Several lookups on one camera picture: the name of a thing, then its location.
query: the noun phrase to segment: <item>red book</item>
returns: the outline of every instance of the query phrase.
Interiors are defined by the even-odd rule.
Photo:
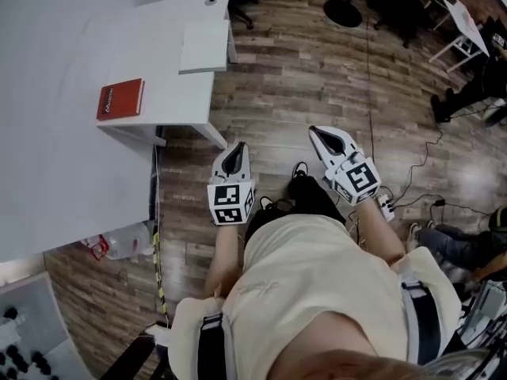
[[[102,87],[98,102],[97,120],[138,116],[141,111],[144,82],[142,79],[129,80]]]

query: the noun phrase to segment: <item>black pants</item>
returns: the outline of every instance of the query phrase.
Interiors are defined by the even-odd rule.
[[[345,224],[345,218],[340,214],[333,200],[312,176],[298,176],[292,179],[288,184],[288,196],[295,202],[295,206],[290,211],[283,211],[272,206],[255,213],[246,230],[245,243],[261,226],[289,214],[325,215]]]
[[[447,101],[436,108],[442,118],[448,118],[461,108],[468,107],[487,97],[507,97],[507,66],[504,61],[491,58],[485,65],[483,72],[478,71],[459,93],[452,94]]]

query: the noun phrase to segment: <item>plastic bottle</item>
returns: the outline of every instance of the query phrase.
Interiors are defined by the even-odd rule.
[[[118,260],[151,252],[150,232],[142,222],[89,237],[82,244],[90,248],[97,260],[102,257]]]

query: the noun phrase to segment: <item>person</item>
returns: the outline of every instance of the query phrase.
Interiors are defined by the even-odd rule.
[[[425,378],[407,362],[408,332],[398,271],[410,262],[431,291],[447,341],[460,301],[426,248],[407,254],[373,199],[356,212],[364,251],[345,219],[300,162],[288,185],[295,205],[267,197],[246,231],[244,267],[238,226],[221,226],[203,300],[178,304],[170,365],[179,380],[195,378],[196,331],[210,302],[231,325],[240,380]]]
[[[496,41],[492,42],[494,51],[487,59],[482,71],[475,73],[459,93],[452,89],[445,91],[446,101],[440,101],[437,95],[431,97],[431,106],[437,123],[448,123],[451,116],[461,108],[482,101],[487,97],[507,98],[507,51]],[[501,108],[504,114],[507,108]]]
[[[507,280],[507,209],[498,208],[488,223],[489,230],[466,234],[448,225],[422,228],[410,226],[407,249],[424,246],[438,252],[458,268],[473,272],[476,280]]]

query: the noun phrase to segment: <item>power strip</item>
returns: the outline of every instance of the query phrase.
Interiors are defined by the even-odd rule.
[[[386,221],[390,222],[395,219],[394,209],[387,194],[378,194],[375,199]]]

